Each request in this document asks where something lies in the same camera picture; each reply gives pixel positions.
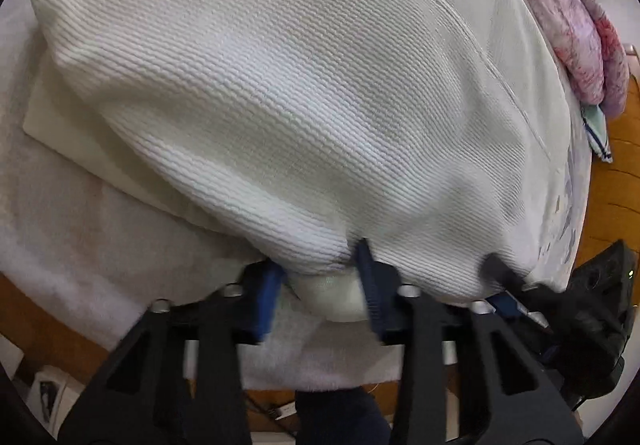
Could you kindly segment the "wooden headboard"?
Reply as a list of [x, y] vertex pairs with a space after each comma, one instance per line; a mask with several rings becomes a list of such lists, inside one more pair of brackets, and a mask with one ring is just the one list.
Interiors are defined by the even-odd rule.
[[608, 123], [612, 164], [594, 159], [588, 206], [575, 265], [622, 239], [639, 253], [640, 127], [639, 87], [631, 78], [625, 113]]

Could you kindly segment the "teal striped pillow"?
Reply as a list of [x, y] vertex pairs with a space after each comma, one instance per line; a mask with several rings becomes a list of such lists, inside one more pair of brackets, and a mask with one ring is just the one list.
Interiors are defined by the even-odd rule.
[[580, 112], [591, 150], [601, 161], [612, 164], [613, 155], [608, 138], [608, 126], [602, 109], [598, 105], [582, 104]]

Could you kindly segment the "white knit sweater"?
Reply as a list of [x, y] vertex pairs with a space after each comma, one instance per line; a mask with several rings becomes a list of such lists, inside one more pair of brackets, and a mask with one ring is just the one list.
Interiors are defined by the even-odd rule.
[[375, 257], [484, 295], [555, 280], [570, 109], [524, 0], [32, 0], [65, 82], [290, 272]]

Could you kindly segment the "person's blue trouser leg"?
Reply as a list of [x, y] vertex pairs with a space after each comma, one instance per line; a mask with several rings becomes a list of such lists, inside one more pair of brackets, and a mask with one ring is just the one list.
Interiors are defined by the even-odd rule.
[[374, 397], [362, 387], [295, 392], [298, 445], [387, 445], [390, 425]]

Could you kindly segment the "purple floral quilt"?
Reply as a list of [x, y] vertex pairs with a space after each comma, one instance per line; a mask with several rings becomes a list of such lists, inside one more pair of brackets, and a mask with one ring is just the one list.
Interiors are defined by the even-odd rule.
[[620, 36], [599, 0], [527, 0], [564, 65], [576, 98], [617, 118], [626, 108], [629, 68]]

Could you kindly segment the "floral bed sheet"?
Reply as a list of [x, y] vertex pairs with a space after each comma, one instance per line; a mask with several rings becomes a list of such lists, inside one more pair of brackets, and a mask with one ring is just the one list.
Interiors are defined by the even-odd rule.
[[[345, 0], [300, 2], [324, 13]], [[143, 306], [168, 295], [191, 301], [239, 273], [258, 254], [227, 234], [207, 231], [136, 199], [96, 178], [23, 130], [30, 99], [51, 100], [53, 113], [70, 105], [79, 127], [89, 128], [91, 109], [72, 105], [58, 74], [49, 67], [47, 46], [30, 0], [1, 5], [1, 272], [67, 328], [90, 343], [114, 347]], [[558, 235], [540, 246], [532, 278], [564, 286], [577, 251], [586, 209], [590, 171], [586, 135], [577, 100], [558, 67], [562, 93], [547, 117], [564, 109], [568, 147], [566, 194], [560, 196]], [[383, 349], [363, 323], [325, 323], [286, 293], [276, 330], [267, 344], [245, 352], [245, 385], [353, 387], [396, 380], [398, 347]]]

